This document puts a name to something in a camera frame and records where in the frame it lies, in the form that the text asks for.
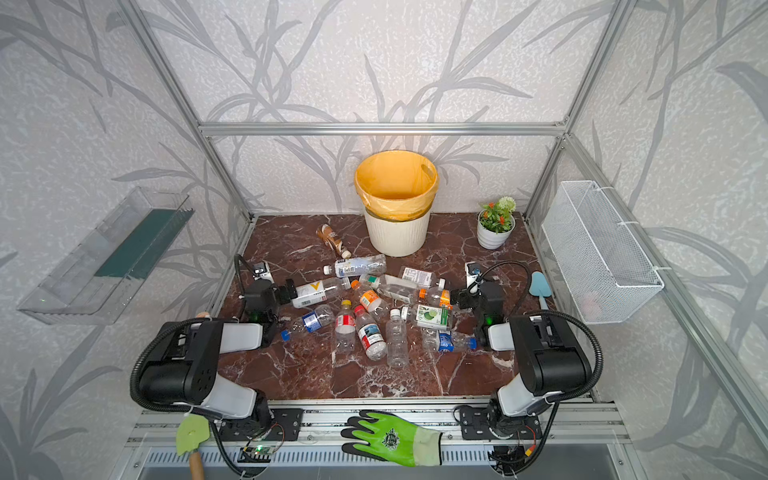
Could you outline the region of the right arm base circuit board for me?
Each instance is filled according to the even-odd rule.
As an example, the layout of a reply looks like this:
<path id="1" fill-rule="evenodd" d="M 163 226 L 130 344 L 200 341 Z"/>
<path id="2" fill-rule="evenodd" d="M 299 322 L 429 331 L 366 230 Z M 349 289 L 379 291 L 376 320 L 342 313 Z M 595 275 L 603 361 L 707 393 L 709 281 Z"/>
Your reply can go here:
<path id="1" fill-rule="evenodd" d="M 518 469 L 524 466 L 534 455 L 536 446 L 494 446 L 488 454 L 489 460 L 497 466 L 506 466 Z"/>

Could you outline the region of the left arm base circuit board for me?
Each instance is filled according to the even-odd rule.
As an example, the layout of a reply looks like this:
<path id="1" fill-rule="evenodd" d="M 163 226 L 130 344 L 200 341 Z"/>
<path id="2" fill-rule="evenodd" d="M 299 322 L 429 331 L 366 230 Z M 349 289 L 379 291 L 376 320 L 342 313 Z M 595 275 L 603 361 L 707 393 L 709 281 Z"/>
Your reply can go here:
<path id="1" fill-rule="evenodd" d="M 246 445 L 239 450 L 237 462 L 244 464 L 270 463 L 280 448 L 281 446 L 278 444 Z"/>

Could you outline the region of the orange label bottle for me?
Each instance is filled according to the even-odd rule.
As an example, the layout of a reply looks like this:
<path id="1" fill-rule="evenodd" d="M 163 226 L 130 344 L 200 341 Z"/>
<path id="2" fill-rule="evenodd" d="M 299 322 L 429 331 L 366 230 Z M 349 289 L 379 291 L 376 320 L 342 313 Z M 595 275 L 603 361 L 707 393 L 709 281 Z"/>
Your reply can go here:
<path id="1" fill-rule="evenodd" d="M 379 296 L 373 286 L 360 280 L 351 282 L 355 302 L 361 305 L 377 322 L 385 321 L 389 315 L 388 304 Z"/>
<path id="2" fill-rule="evenodd" d="M 418 296 L 421 303 L 452 309 L 451 292 L 448 289 L 441 287 L 422 288 L 419 290 Z"/>

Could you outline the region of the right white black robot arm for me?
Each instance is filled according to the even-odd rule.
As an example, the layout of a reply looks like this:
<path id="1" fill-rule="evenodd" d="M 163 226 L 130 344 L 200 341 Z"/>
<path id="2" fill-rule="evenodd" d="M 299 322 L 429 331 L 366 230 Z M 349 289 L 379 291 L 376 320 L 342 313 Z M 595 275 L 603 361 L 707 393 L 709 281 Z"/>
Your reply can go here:
<path id="1" fill-rule="evenodd" d="M 594 333 L 577 318 L 547 306 L 552 291 L 542 273 L 533 274 L 529 294 L 538 300 L 538 310 L 504 318 L 503 291 L 496 282 L 472 282 L 451 293 L 453 306 L 470 309 L 478 318 L 481 346 L 515 354 L 518 374 L 492 395 L 487 407 L 488 424 L 496 430 L 589 392 L 604 368 Z"/>

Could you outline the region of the clear bottle white cap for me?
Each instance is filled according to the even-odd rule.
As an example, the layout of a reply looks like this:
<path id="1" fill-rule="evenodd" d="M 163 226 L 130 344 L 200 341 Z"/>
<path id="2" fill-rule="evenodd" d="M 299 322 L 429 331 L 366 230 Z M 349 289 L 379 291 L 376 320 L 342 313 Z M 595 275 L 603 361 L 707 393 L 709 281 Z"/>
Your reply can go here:
<path id="1" fill-rule="evenodd" d="M 387 362 L 391 368 L 405 368 L 409 364 L 407 326 L 399 309 L 390 311 L 386 325 Z"/>

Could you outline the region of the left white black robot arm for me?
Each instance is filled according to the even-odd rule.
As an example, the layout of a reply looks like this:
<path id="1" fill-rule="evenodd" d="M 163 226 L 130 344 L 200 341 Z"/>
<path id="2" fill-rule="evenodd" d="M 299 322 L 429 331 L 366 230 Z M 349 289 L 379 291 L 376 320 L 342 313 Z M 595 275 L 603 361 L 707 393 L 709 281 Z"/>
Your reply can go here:
<path id="1" fill-rule="evenodd" d="M 296 297 L 293 280 L 278 285 L 260 278 L 243 294 L 243 322 L 204 316 L 165 323 L 133 367 L 131 398 L 147 410 L 248 421 L 258 430 L 271 426 L 265 394 L 224 378 L 218 363 L 223 354 L 270 346 L 279 330 L 280 307 Z"/>

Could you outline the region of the bottle white yellow label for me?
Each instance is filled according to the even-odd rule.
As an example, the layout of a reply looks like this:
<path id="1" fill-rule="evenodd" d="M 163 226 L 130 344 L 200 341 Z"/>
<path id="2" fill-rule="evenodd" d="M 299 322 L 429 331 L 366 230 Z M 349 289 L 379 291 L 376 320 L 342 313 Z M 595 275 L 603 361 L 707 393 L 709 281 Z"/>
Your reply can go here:
<path id="1" fill-rule="evenodd" d="M 291 300 L 295 308 L 308 307 L 340 298 L 351 288 L 348 278 L 328 278 L 296 288 L 297 296 Z"/>

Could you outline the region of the green tea label bottle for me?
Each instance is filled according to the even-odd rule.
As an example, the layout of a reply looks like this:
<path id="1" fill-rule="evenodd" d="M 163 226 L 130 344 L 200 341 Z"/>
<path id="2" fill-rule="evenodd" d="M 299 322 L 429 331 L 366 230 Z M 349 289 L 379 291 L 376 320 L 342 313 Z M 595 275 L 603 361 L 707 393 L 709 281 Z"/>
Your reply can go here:
<path id="1" fill-rule="evenodd" d="M 404 305 L 400 309 L 401 317 L 419 328 L 438 331 L 449 330 L 452 326 L 452 312 L 442 307 L 423 304 Z"/>

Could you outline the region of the brown crushed plastic bottle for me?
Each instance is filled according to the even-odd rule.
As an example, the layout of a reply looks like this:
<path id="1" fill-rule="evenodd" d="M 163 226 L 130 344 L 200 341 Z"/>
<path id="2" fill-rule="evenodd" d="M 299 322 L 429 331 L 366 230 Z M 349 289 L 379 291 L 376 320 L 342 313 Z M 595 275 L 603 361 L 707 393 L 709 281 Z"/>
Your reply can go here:
<path id="1" fill-rule="evenodd" d="M 351 252 L 345 247 L 342 239 L 333 230 L 329 224 L 321 225 L 317 231 L 317 236 L 340 258 L 350 259 Z"/>

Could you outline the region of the clear bottle green cap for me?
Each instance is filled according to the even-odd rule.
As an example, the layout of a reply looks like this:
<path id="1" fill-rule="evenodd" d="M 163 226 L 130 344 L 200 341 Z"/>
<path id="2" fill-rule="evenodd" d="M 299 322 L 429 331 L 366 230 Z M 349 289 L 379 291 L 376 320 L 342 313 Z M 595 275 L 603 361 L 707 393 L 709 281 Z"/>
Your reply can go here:
<path id="1" fill-rule="evenodd" d="M 359 281 L 366 287 L 371 287 L 380 296 L 404 304 L 415 304 L 419 300 L 419 290 L 414 282 L 404 280 L 391 275 L 362 275 Z"/>

